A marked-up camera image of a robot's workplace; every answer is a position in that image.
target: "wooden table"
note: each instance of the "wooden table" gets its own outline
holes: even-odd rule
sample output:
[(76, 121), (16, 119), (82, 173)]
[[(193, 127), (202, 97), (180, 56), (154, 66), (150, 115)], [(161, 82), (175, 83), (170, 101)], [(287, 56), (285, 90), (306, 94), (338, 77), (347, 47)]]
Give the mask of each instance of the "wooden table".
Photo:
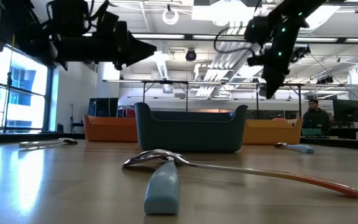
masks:
[[(313, 146), (300, 154), (244, 146), (237, 154), (186, 154), (190, 161), (282, 170), (336, 180), (358, 190), (358, 150)], [(179, 167), (178, 216), (145, 216), (144, 194), (157, 162), (122, 169), (137, 144), (79, 141), (33, 151), (0, 145), (0, 223), (349, 223), (358, 199), (314, 185)]]

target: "teal plastic bin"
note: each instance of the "teal plastic bin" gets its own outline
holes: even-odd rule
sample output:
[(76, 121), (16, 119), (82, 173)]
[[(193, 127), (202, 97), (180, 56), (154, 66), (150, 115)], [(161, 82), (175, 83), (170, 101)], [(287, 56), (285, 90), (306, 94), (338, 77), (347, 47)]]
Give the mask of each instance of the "teal plastic bin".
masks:
[(137, 137), (145, 151), (236, 152), (242, 137), (248, 106), (232, 113), (151, 112), (136, 103)]

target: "monitor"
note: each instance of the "monitor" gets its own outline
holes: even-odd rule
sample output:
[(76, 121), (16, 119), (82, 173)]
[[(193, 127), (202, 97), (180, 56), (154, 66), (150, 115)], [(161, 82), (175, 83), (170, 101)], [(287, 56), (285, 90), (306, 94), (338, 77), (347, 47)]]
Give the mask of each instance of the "monitor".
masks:
[(358, 122), (357, 100), (333, 100), (335, 122)]

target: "blue handle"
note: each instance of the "blue handle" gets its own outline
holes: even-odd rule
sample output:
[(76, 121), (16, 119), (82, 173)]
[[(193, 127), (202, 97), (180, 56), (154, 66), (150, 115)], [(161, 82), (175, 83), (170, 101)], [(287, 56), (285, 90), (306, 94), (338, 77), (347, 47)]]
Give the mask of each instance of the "blue handle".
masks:
[(179, 178), (173, 161), (167, 161), (150, 177), (144, 200), (148, 215), (174, 215), (179, 212)]
[(287, 145), (287, 148), (303, 153), (314, 153), (314, 150), (306, 145)]

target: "man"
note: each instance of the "man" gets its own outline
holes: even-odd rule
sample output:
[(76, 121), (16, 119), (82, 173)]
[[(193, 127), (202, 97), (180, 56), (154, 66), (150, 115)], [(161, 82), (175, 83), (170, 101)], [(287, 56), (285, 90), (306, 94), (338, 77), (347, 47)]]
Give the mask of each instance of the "man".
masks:
[(329, 115), (318, 107), (318, 100), (309, 100), (309, 110), (303, 115), (304, 128), (329, 128)]

